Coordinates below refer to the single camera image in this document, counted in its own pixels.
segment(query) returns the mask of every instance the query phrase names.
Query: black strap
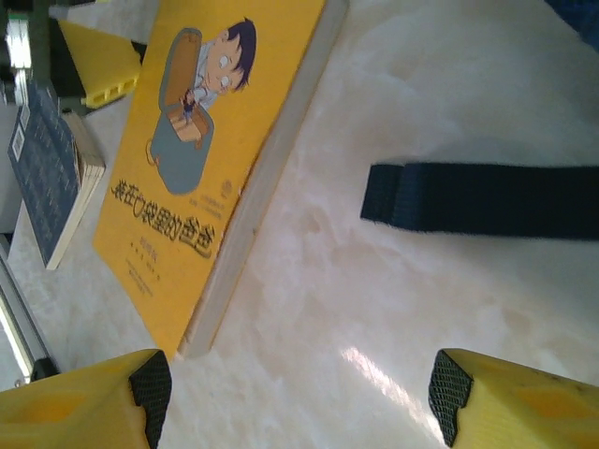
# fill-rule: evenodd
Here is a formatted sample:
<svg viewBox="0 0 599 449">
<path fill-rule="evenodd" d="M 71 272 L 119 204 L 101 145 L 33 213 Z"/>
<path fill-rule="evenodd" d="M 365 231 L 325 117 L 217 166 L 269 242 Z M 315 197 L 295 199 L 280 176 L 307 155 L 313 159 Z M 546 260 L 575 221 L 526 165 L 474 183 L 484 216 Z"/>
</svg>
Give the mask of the black strap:
<svg viewBox="0 0 599 449">
<path fill-rule="evenodd" d="M 599 239 L 599 167 L 371 167 L 361 218 L 418 232 Z"/>
</svg>

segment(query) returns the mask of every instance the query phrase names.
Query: book cover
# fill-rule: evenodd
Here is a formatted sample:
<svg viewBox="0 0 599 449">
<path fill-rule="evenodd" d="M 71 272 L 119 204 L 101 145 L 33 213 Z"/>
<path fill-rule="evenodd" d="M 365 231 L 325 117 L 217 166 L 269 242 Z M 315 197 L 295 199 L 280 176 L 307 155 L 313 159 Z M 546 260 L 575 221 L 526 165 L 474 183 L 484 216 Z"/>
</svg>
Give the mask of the book cover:
<svg viewBox="0 0 599 449">
<path fill-rule="evenodd" d="M 95 247 L 169 358 L 325 3 L 161 3 Z"/>
<path fill-rule="evenodd" d="M 78 157 L 56 97 L 27 84 L 8 147 L 44 265 L 48 265 L 80 190 Z"/>
</svg>

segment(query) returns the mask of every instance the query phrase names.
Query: white marble table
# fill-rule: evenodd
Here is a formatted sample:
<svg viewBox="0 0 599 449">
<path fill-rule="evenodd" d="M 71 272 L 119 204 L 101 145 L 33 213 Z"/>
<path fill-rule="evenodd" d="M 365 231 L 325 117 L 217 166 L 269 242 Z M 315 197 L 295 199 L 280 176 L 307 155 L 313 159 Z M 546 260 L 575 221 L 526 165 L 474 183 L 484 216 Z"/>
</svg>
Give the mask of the white marble table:
<svg viewBox="0 0 599 449">
<path fill-rule="evenodd" d="M 151 3 L 77 20 L 143 37 Z M 597 80 L 599 55 L 540 0 L 354 1 L 213 351 L 172 364 L 161 447 L 442 447 L 427 386 L 443 347 L 599 384 L 599 244 L 358 218 L 390 157 L 599 163 Z M 128 106 L 88 120 L 109 166 Z M 62 369 L 153 346 L 91 246 L 107 182 L 56 272 L 23 210 L 10 254 Z"/>
</svg>

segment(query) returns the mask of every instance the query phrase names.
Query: yellow plastic part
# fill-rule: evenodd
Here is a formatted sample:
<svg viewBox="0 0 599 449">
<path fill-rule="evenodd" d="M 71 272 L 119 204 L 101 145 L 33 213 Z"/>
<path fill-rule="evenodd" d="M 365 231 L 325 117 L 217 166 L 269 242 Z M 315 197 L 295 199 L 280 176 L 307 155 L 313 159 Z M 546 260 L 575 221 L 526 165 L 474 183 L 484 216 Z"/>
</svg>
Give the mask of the yellow plastic part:
<svg viewBox="0 0 599 449">
<path fill-rule="evenodd" d="M 141 62 L 130 40 L 75 23 L 58 24 L 85 90 L 83 104 L 97 109 L 135 89 Z"/>
<path fill-rule="evenodd" d="M 138 351 L 0 393 L 2 449 L 148 449 L 129 377 L 156 354 Z"/>
<path fill-rule="evenodd" d="M 501 359 L 446 349 L 474 381 L 454 449 L 597 449 L 599 388 Z"/>
</svg>

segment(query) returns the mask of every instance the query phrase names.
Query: cartoon character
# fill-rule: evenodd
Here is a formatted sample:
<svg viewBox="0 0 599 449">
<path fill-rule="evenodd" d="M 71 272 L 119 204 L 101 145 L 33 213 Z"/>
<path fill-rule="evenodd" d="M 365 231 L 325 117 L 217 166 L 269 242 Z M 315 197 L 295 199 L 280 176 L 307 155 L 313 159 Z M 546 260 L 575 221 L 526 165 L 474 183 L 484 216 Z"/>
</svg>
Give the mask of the cartoon character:
<svg viewBox="0 0 599 449">
<path fill-rule="evenodd" d="M 149 164 L 172 194 L 196 190 L 214 134 L 207 110 L 218 96 L 247 86 L 255 58 L 256 29 L 248 19 L 205 44 L 193 28 L 175 37 L 160 85 L 160 118 L 146 146 Z"/>
</svg>

